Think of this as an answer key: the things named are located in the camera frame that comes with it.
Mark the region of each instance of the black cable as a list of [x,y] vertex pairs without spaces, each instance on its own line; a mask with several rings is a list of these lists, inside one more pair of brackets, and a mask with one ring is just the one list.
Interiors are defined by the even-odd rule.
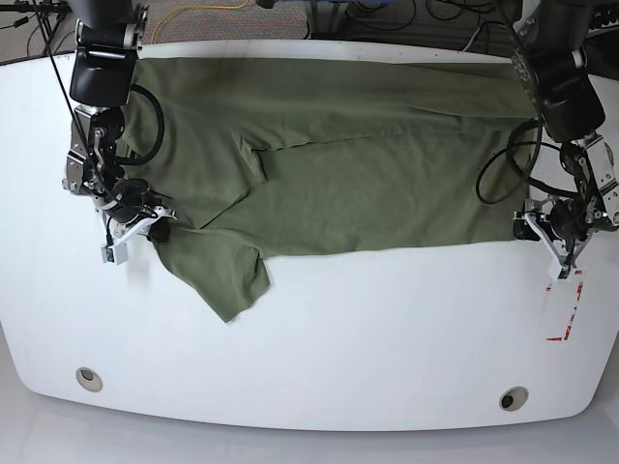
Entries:
[[163,110],[157,98],[141,85],[132,84],[132,91],[145,97],[146,100],[148,100],[153,105],[153,108],[155,108],[155,115],[157,116],[157,138],[155,139],[155,144],[153,145],[153,148],[150,152],[148,152],[145,157],[116,157],[116,164],[119,164],[121,166],[139,166],[152,160],[159,152],[159,149],[162,147],[163,135],[165,134],[165,121],[163,120]]
[[373,31],[381,31],[381,32],[396,32],[396,31],[401,31],[402,29],[406,29],[408,26],[410,26],[413,21],[415,20],[415,17],[417,16],[417,3],[415,3],[415,0],[411,0],[411,3],[413,4],[413,7],[415,8],[415,10],[413,11],[413,15],[411,16],[411,18],[408,20],[408,22],[406,22],[406,24],[399,26],[399,27],[395,27],[395,28],[383,28],[383,27],[376,27],[376,26],[371,26],[365,22],[363,22],[360,19],[357,19],[355,16],[351,16],[348,12],[345,12],[344,15],[350,19],[353,22],[356,22],[357,24],[359,24],[360,26],[364,26],[367,27],[368,29],[371,29]]
[[464,13],[464,9],[460,8],[456,14],[454,14],[453,16],[447,16],[447,17],[441,17],[436,15],[436,13],[432,10],[432,8],[429,6],[430,2],[432,0],[426,0],[426,11],[427,13],[432,16],[434,19],[436,19],[437,21],[451,21],[453,19],[456,19],[457,17],[460,17],[462,15],[462,13]]
[[[56,79],[58,80],[58,85],[60,86],[60,90],[62,91],[63,97],[65,98],[65,103],[67,104],[67,108],[69,109],[69,112],[71,113],[71,118],[72,118],[72,120],[74,122],[74,125],[75,125],[76,129],[77,129],[77,134],[79,135],[79,139],[80,139],[82,145],[86,149],[86,153],[88,155],[88,158],[93,163],[93,165],[96,166],[97,165],[97,160],[94,159],[94,155],[92,153],[90,153],[88,151],[88,149],[87,149],[87,147],[88,147],[87,140],[88,139],[86,138],[86,135],[84,133],[84,127],[81,125],[81,121],[79,121],[79,119],[75,115],[75,112],[73,111],[73,108],[71,107],[71,102],[69,101],[69,96],[67,95],[67,91],[65,90],[65,85],[62,83],[62,78],[60,77],[60,73],[58,72],[58,67],[56,66],[56,62],[54,61],[53,54],[51,53],[51,46],[49,44],[49,38],[47,37],[47,35],[45,33],[45,29],[43,28],[43,20],[42,20],[42,14],[41,14],[41,12],[39,10],[39,4],[37,3],[37,0],[32,0],[32,4],[33,4],[33,7],[35,9],[35,16],[37,18],[37,22],[39,23],[39,27],[41,29],[41,35],[43,37],[43,42],[44,42],[44,45],[45,45],[45,51],[47,53],[47,56],[49,57],[49,61],[51,61],[51,66],[54,69],[54,73],[56,74]],[[121,199],[118,199],[118,198],[115,198],[114,196],[112,196],[111,191],[109,191],[109,188],[105,185],[105,182],[103,181],[101,173],[97,169],[93,169],[93,173],[95,174],[95,177],[97,178],[97,181],[99,182],[99,184],[105,190],[105,193],[107,193],[110,196],[110,198],[115,200],[120,206],[122,206],[123,208],[127,208],[129,211],[133,211],[134,214],[136,214],[137,216],[139,216],[141,218],[157,218],[158,217],[155,214],[155,212],[150,210],[150,208],[147,208],[145,206],[142,206],[141,208],[137,208],[137,207],[134,207],[134,206],[129,206],[129,205],[125,204]]]
[[[531,170],[533,169],[533,166],[531,166],[531,168],[527,166],[526,172],[525,172],[525,171],[522,171],[522,169],[520,169],[520,166],[518,166],[518,164],[516,163],[516,160],[514,158],[514,147],[516,145],[516,141],[521,136],[523,136],[526,132],[531,131],[535,128],[537,128],[538,130],[538,138],[541,138],[541,134],[543,131],[541,121],[527,121],[525,123],[522,123],[520,126],[518,126],[515,130],[512,131],[512,133],[510,134],[510,138],[507,142],[507,147],[505,148],[505,156],[507,157],[508,164],[510,165],[512,170],[516,173],[518,178],[522,182],[525,182],[526,184],[528,184],[529,186],[535,187],[536,189],[539,189],[549,195],[563,196],[566,198],[576,198],[577,192],[575,191],[569,191],[569,190],[563,190],[562,188],[551,187],[548,184],[545,184],[544,182],[531,177],[530,173],[531,173]],[[541,140],[536,141],[536,150],[538,151],[538,153],[539,153],[539,147],[541,145],[542,145]]]
[[488,27],[491,24],[496,24],[497,26],[505,27],[505,24],[503,24],[501,21],[484,21],[484,24],[482,24],[482,27],[484,26]]
[[378,4],[377,7],[369,7],[367,5],[364,5],[362,2],[352,2],[352,4],[355,6],[355,8],[361,10],[364,13],[376,13],[378,10],[381,10],[387,6],[386,2]]
[[28,21],[30,21],[30,19],[32,19],[33,17],[35,17],[33,14],[31,16],[22,16],[20,19],[14,21],[13,24],[8,24],[6,26],[0,27],[0,31],[12,28],[16,29],[17,27],[23,26],[24,24],[28,23]]
[[[523,147],[523,146],[526,146],[526,145],[535,145],[536,143],[537,142],[535,142],[535,141],[532,141],[532,142],[518,142],[518,143],[513,144],[512,147]],[[556,150],[557,152],[560,151],[560,149],[558,147],[555,147],[554,145],[551,145],[551,144],[545,143],[545,142],[541,142],[541,143],[545,147],[548,147],[548,148],[551,148],[553,150]],[[506,152],[507,152],[507,147],[504,148],[503,150],[501,150],[500,152],[496,153],[495,155],[493,155],[492,158],[490,158],[488,161],[486,161],[486,164],[484,164],[484,167],[482,167],[482,170],[480,171],[480,173],[477,176],[477,180],[475,181],[475,193],[477,194],[477,197],[479,198],[480,202],[483,205],[492,206],[492,205],[496,205],[498,203],[501,203],[501,202],[507,200],[514,193],[516,193],[518,191],[518,189],[523,184],[521,181],[518,181],[518,183],[515,186],[513,186],[512,188],[510,188],[510,190],[508,190],[507,193],[505,193],[503,196],[500,196],[499,198],[496,198],[496,199],[493,199],[493,200],[488,200],[487,198],[485,198],[482,195],[482,193],[481,193],[481,184],[482,184],[482,180],[484,178],[484,175],[486,174],[486,171],[488,171],[490,166],[496,160],[498,160],[501,157],[501,155],[504,155]]]
[[26,42],[26,56],[30,56],[30,41],[32,41],[32,38],[35,36],[35,34],[40,28],[41,26],[37,25],[37,27],[35,27],[30,33],[30,36],[28,36],[28,42]]
[[114,245],[114,239],[112,238],[112,233],[109,230],[109,224],[112,222],[112,216],[110,216],[107,219],[107,222],[105,223],[105,242],[107,243],[108,247],[111,247],[112,245]]
[[75,34],[75,31],[71,31],[70,33],[68,33],[65,37],[63,37],[60,42],[58,43],[58,45],[56,45],[56,48],[54,48],[54,55],[58,52],[58,50],[60,49],[60,47],[62,46],[63,42],[71,35]]

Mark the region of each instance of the metal grommet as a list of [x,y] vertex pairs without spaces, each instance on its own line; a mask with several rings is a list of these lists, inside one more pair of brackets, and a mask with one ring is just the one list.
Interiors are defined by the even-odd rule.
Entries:
[[101,377],[92,369],[88,367],[81,367],[75,373],[77,383],[89,392],[100,392],[103,388],[103,381]]
[[527,399],[529,399],[529,390],[525,387],[515,387],[501,395],[499,407],[503,411],[517,411],[526,403]]

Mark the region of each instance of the white tabletop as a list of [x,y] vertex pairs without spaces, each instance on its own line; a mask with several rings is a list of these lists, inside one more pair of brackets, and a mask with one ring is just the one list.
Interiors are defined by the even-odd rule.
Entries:
[[[176,43],[143,57],[251,56],[502,62],[412,46],[317,41]],[[66,84],[72,56],[56,58]],[[594,78],[619,153],[619,87]],[[589,404],[619,329],[619,235],[552,287],[540,244],[394,249],[267,261],[272,288],[224,324],[135,240],[101,264],[101,218],[62,190],[70,115],[45,60],[0,68],[0,321],[24,385],[105,408],[189,421],[314,430],[416,430],[541,421]],[[569,184],[555,154],[538,175]],[[91,393],[80,367],[103,378]],[[512,387],[528,402],[498,407]]]

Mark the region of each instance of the green t-shirt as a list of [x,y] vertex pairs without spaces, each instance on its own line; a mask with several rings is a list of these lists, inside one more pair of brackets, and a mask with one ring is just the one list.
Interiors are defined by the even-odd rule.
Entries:
[[[263,259],[512,238],[523,188],[493,208],[475,178],[534,115],[504,65],[393,65],[288,59],[140,60],[165,137],[133,169],[173,198],[163,264],[221,319],[269,287]],[[132,94],[124,139],[139,154],[155,115]],[[516,181],[505,164],[485,192]]]

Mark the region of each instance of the metal bracket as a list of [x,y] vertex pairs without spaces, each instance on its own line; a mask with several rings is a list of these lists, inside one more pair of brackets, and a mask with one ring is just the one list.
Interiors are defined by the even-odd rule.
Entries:
[[116,237],[116,234],[114,234],[112,237],[113,244],[110,246],[103,245],[101,247],[104,263],[114,263],[117,266],[123,264],[129,259],[127,242],[132,236],[140,233],[147,235],[150,226],[161,218],[176,218],[176,212],[174,210],[169,210],[162,206],[156,206],[153,208],[153,211],[157,217],[147,217],[142,219],[128,229],[124,229],[122,225],[120,228],[117,228],[117,231],[120,231],[119,237]]
[[[83,105],[75,109],[75,116],[86,136],[90,133],[90,122],[92,114],[87,111]],[[79,136],[79,130],[75,123],[71,126],[71,149],[67,154],[67,167],[65,170],[65,178],[62,181],[63,189],[70,191],[74,195],[83,194],[82,182],[84,178],[84,163],[88,158],[88,147],[84,147]]]
[[532,213],[525,213],[524,220],[526,220],[529,227],[540,237],[542,242],[544,243],[546,249],[550,253],[550,266],[548,268],[548,273],[553,280],[565,279],[568,278],[572,269],[576,268],[576,258],[580,255],[580,253],[587,246],[589,241],[591,240],[592,235],[589,234],[587,236],[587,240],[584,242],[579,242],[575,246],[574,253],[572,258],[568,260],[568,255],[563,255],[559,252],[559,250],[552,244],[552,240],[548,237],[544,229],[535,221],[535,216]]
[[619,183],[615,177],[612,152],[600,135],[596,135],[583,148],[591,163],[608,218],[613,225],[619,225]]

